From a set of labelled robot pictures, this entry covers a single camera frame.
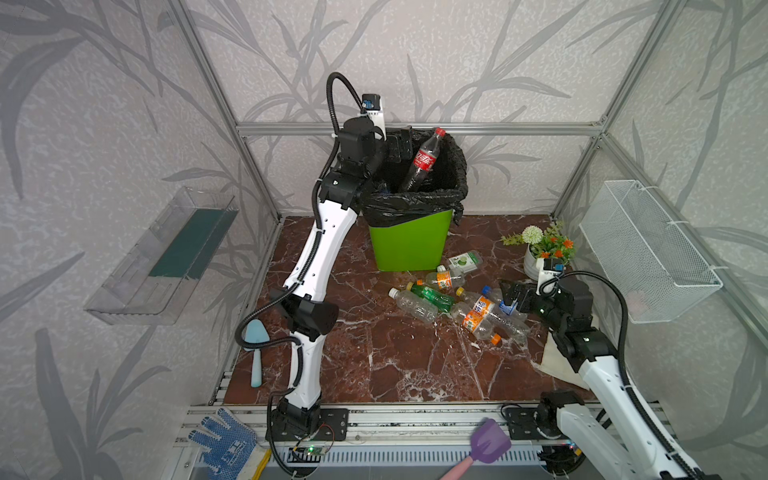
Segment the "coca cola bottle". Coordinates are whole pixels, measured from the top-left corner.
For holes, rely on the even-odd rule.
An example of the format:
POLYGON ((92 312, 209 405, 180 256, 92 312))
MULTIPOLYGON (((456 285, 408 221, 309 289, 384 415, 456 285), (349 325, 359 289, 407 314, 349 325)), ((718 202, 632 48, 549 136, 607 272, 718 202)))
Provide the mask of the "coca cola bottle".
POLYGON ((439 156, 445 134, 445 130, 438 127, 434 134, 421 145, 399 187, 400 193, 414 192, 426 180, 439 156))

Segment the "green sprite bottle yellow cap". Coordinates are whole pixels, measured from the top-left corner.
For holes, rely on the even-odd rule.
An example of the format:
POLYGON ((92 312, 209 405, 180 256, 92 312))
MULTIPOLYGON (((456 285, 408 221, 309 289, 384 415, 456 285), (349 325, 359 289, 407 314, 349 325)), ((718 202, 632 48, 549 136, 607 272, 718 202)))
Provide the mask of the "green sprite bottle yellow cap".
POLYGON ((444 294, 427 285, 410 282, 407 284, 406 289, 414 293, 417 297, 436 306, 441 313, 449 313, 455 303, 454 298, 450 295, 444 294))

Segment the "long clear bottle white cap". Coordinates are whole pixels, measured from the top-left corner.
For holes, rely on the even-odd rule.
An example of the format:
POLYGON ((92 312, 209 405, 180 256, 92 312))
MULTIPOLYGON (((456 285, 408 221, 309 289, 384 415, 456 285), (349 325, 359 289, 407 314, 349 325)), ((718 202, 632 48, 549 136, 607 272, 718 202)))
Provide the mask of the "long clear bottle white cap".
POLYGON ((391 288, 388 295, 395 300, 401 310, 414 318, 426 324, 433 324, 437 321, 439 316, 438 308, 413 292, 391 288))

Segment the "orange fanta label bottle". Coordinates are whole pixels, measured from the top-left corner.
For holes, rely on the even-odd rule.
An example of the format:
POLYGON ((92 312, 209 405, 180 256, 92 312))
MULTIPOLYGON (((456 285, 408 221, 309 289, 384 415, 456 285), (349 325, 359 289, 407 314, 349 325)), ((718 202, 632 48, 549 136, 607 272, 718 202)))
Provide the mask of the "orange fanta label bottle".
POLYGON ((451 318, 478 340, 498 345, 503 339, 522 344, 528 334, 525 316, 507 315, 492 299, 463 287, 456 290, 457 302, 451 318))

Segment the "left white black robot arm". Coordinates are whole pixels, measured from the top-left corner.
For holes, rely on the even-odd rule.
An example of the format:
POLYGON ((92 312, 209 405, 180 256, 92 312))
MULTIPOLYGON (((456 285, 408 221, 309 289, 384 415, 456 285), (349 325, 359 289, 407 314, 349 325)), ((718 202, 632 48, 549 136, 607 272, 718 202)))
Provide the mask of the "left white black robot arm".
POLYGON ((247 314, 235 330, 235 341, 243 349, 291 347, 288 386, 268 398, 266 438, 271 442, 281 431, 303 440, 321 428, 322 354, 339 315, 338 306, 325 299, 327 284, 347 233, 389 156, 378 100, 358 95, 343 74, 332 72, 326 81, 326 101, 334 143, 311 191, 312 233, 283 288, 272 292, 270 301, 247 314), (272 308, 286 319, 289 335, 263 342, 247 340, 249 324, 272 308))

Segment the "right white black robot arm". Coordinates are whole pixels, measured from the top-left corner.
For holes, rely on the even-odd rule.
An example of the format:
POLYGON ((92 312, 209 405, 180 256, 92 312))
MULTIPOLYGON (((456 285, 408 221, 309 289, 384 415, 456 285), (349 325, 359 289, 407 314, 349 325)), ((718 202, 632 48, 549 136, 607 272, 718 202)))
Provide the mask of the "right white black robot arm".
POLYGON ((536 315, 560 354, 588 385, 614 426, 613 432, 571 391, 541 397, 539 429, 563 435, 606 479, 705 479, 707 473, 687 454, 642 397, 626 368, 627 302, 621 292, 618 341, 594 327, 594 297, 587 271, 543 270, 537 284, 500 283, 506 302, 536 315))

